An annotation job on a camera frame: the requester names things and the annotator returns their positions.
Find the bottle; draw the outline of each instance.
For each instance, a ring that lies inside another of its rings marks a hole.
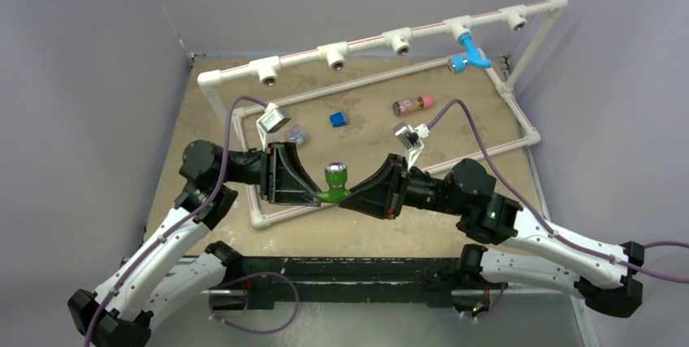
[[[392,112],[395,115],[403,115],[411,111],[427,109],[433,106],[433,98],[430,95],[422,95],[411,99],[402,99],[392,104]]]

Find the brown floor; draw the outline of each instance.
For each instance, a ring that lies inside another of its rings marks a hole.
[[[161,223],[184,185],[184,180],[177,173],[184,147],[198,139],[217,144],[223,140],[222,127],[198,88],[197,75],[244,63],[245,60],[227,59],[196,61],[158,184],[148,232]],[[220,93],[226,104],[241,94],[268,101],[411,63],[351,60],[342,72],[330,71],[324,63],[309,63],[281,71],[275,87],[264,87],[258,78],[250,77],[224,85]],[[425,93],[435,99],[436,106],[403,117],[407,123],[413,126],[427,124],[448,100],[461,98],[469,106],[486,146],[499,145],[519,137],[509,108],[502,102],[485,72],[471,68],[460,76],[452,76],[447,68],[438,67],[288,106],[292,116],[288,126],[301,124],[310,137],[299,148],[299,157],[305,169],[322,189],[327,187],[323,167],[333,161],[348,165],[349,187],[367,178],[383,163],[388,153],[404,152],[392,134],[392,127],[401,120],[392,113],[392,102]],[[328,116],[336,111],[346,113],[349,118],[347,126],[331,127]],[[244,120],[249,147],[260,146],[254,124],[257,117],[253,115]],[[478,150],[461,109],[456,107],[433,128],[417,165],[427,167]],[[523,151],[513,150],[494,160],[512,185],[535,202],[534,185]],[[230,214],[188,254],[200,254],[209,243],[222,240],[247,255],[449,257],[458,256],[462,246],[470,242],[455,228],[457,217],[409,207],[393,221],[381,221],[349,210],[329,208],[257,231],[249,223],[245,186],[229,186],[240,192]],[[509,195],[502,184],[498,184],[497,191]],[[266,213],[283,208],[262,202],[262,209]]]

